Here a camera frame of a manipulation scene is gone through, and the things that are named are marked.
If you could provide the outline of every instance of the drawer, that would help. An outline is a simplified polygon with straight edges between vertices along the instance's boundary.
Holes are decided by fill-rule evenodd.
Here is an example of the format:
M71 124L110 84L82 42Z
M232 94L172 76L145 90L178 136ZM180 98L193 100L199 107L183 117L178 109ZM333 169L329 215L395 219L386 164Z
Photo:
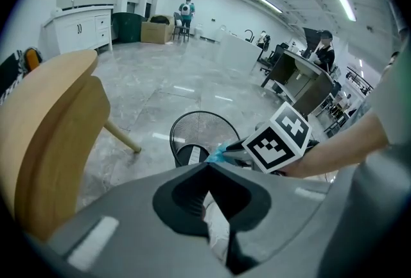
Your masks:
M108 27L110 27L110 16L98 15L96 17L96 30L102 30Z
M101 44L101 43L108 43L109 42L109 29L105 28L103 30L99 30L97 31L97 44Z

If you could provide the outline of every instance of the white cabinet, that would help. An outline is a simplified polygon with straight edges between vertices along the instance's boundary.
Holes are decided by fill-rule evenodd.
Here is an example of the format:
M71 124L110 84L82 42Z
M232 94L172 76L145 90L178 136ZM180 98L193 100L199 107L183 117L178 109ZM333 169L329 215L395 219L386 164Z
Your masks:
M111 6L90 6L59 12L43 24L49 56L96 49L111 41Z

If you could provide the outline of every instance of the black wire basket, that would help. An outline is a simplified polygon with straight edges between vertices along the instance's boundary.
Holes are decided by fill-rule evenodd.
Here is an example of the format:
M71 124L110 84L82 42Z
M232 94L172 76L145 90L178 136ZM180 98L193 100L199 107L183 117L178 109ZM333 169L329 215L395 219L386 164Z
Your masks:
M170 131L170 147L176 167L189 164L193 150L204 162L223 143L240 140L236 129L223 117L208 111L193 111L176 120Z

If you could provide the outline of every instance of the wooden chair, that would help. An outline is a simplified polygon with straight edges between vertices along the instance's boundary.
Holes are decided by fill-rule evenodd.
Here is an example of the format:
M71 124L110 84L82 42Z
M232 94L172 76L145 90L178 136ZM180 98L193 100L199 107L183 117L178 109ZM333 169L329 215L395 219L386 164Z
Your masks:
M22 229L41 240L75 211L83 169L103 126L141 148L108 120L110 103L91 76L94 50L57 56L32 71L0 107L0 188Z

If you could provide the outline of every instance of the black and white pattern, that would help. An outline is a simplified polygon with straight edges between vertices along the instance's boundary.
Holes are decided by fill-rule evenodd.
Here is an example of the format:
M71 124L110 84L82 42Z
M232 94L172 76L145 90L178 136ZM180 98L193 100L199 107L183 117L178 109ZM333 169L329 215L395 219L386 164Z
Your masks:
M252 140L247 148L266 170L295 156L287 144L269 126Z
M275 121L291 137L295 144L302 149L310 129L307 122L291 107L285 107Z

